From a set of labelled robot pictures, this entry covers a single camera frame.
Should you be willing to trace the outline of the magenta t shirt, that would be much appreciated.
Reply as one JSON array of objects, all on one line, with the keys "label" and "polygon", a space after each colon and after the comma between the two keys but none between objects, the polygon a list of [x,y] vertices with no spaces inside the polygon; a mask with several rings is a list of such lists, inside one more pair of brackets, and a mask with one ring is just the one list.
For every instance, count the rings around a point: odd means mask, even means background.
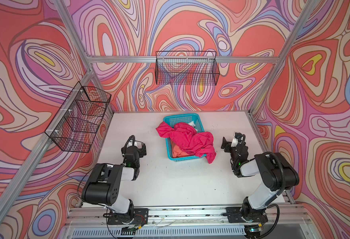
[{"label": "magenta t shirt", "polygon": [[174,127],[162,122],[156,130],[160,137],[170,138],[172,145],[178,145],[182,151],[191,156],[205,155],[209,164],[216,158],[214,137],[210,132],[198,133],[192,126],[183,122],[177,123]]}]

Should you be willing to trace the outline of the teal plastic basket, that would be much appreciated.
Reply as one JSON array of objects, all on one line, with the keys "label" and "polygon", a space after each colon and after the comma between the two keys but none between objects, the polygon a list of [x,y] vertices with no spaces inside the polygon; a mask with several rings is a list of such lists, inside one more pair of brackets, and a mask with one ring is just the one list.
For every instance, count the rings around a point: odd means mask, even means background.
[{"label": "teal plastic basket", "polygon": [[[200,116],[196,113],[171,115],[171,116],[166,116],[163,119],[163,122],[167,123],[170,127],[174,127],[177,123],[180,123],[180,122],[188,124],[191,121],[195,122],[196,128],[194,129],[198,133],[205,132]],[[166,147],[167,147],[168,158],[172,161],[178,162],[178,161],[199,159],[199,157],[194,155],[193,156],[190,155],[188,157],[181,157],[181,158],[172,158],[172,143],[170,138],[166,139]]]}]

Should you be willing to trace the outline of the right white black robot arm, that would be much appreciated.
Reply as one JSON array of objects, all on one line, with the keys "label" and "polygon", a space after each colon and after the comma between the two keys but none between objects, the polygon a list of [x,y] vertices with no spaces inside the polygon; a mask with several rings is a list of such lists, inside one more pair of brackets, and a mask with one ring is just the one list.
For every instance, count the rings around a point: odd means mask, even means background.
[{"label": "right white black robot arm", "polygon": [[221,149],[230,154],[233,174],[238,178],[259,175],[262,182],[240,207],[227,207],[223,213],[229,223],[265,223],[266,210],[284,191],[300,182],[298,173],[280,153],[265,152],[249,159],[246,135],[236,132],[232,141],[222,139]]}]

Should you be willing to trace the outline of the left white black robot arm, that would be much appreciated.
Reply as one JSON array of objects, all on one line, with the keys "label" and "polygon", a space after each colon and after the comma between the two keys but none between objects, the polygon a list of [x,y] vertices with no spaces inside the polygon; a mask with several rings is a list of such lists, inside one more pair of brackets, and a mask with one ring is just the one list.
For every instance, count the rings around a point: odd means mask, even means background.
[{"label": "left white black robot arm", "polygon": [[82,189],[83,202],[103,206],[109,212],[104,214],[108,225],[143,224],[142,213],[135,212],[131,199],[120,194],[123,181],[135,181],[140,174],[140,159],[147,155],[146,145],[131,135],[121,148],[121,164],[97,163],[91,170]]}]

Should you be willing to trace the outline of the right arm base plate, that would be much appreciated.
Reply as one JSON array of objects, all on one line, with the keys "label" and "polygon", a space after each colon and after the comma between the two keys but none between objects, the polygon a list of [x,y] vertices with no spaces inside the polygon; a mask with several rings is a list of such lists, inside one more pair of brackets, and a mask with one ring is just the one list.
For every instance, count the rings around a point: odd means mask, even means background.
[{"label": "right arm base plate", "polygon": [[261,223],[268,222],[265,209],[253,210],[242,207],[227,207],[221,215],[228,219],[229,223]]}]

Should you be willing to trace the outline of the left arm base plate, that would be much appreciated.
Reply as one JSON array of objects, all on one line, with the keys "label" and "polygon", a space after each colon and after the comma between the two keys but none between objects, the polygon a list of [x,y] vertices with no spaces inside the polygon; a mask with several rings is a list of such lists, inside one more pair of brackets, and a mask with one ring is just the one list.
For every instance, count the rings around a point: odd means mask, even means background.
[{"label": "left arm base plate", "polygon": [[126,214],[110,213],[106,216],[107,225],[134,225],[143,226],[148,222],[149,209],[137,208]]}]

